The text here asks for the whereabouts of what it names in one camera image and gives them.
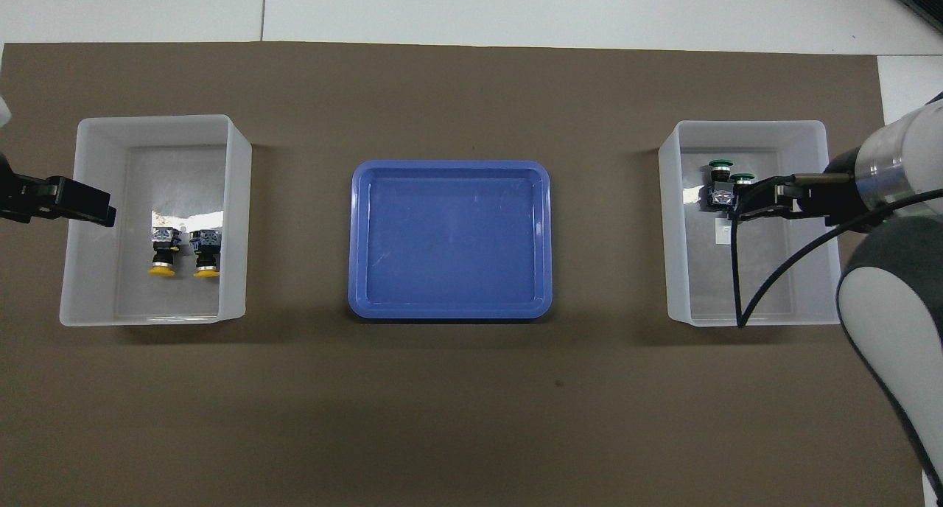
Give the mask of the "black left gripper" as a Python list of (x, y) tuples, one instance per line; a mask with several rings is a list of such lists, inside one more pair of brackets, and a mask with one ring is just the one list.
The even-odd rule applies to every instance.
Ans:
[(30, 222), (33, 217), (64, 218), (112, 228), (116, 209), (108, 192), (67, 177), (50, 177), (26, 188), (26, 196), (36, 204), (27, 214), (21, 207), (20, 178), (1, 154), (1, 217), (14, 222)]

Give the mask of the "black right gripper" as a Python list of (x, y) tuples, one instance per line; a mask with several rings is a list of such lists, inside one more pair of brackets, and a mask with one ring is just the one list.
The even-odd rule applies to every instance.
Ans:
[[(737, 191), (735, 215), (740, 222), (763, 218), (792, 218), (797, 205), (802, 215), (821, 217), (828, 227), (845, 223), (861, 215), (861, 197), (855, 179), (858, 149), (832, 158), (825, 171), (813, 174), (776, 175), (741, 185)], [(755, 197), (780, 185), (794, 184), (802, 189), (792, 197)]]

